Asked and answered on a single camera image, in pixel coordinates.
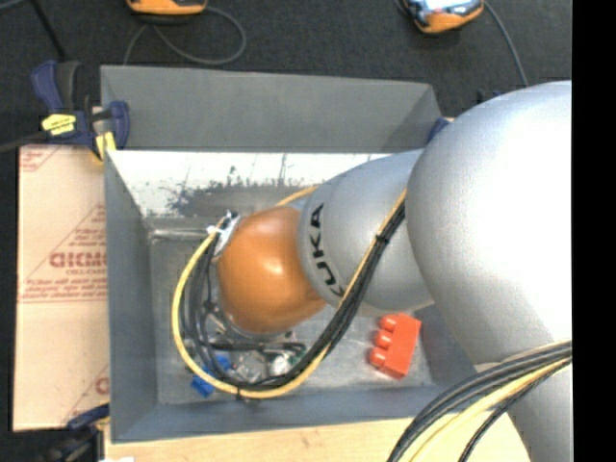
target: red lego brick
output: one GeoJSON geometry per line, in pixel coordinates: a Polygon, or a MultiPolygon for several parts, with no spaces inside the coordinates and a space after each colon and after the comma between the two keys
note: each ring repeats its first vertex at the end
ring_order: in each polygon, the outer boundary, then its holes
{"type": "Polygon", "coordinates": [[[381,372],[400,380],[408,374],[422,323],[403,313],[385,315],[374,334],[369,361],[381,372]]]}

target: blue clamp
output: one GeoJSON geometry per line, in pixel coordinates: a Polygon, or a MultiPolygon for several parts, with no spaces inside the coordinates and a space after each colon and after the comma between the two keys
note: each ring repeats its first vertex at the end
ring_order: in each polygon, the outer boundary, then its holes
{"type": "MultiPolygon", "coordinates": [[[[217,354],[216,358],[218,359],[218,363],[225,371],[231,368],[231,362],[226,356],[217,354]]],[[[204,365],[201,367],[201,369],[207,374],[214,376],[212,371],[207,366],[204,365]]],[[[209,384],[207,381],[205,381],[203,378],[196,374],[192,376],[191,387],[193,387],[199,394],[201,394],[202,397],[205,398],[208,397],[215,390],[215,388],[211,384],[209,384]]]]}
{"type": "Polygon", "coordinates": [[[91,426],[97,421],[107,418],[110,414],[109,403],[99,405],[71,419],[66,427],[69,431],[79,431],[91,426]]]}
{"type": "Polygon", "coordinates": [[[75,109],[72,96],[75,72],[79,66],[78,62],[58,64],[50,60],[35,68],[30,79],[37,98],[49,112],[42,123],[46,140],[50,143],[81,144],[102,158],[101,134],[95,132],[92,125],[98,120],[110,120],[115,148],[123,148],[130,131],[128,104],[112,101],[102,112],[93,115],[75,109]]]}

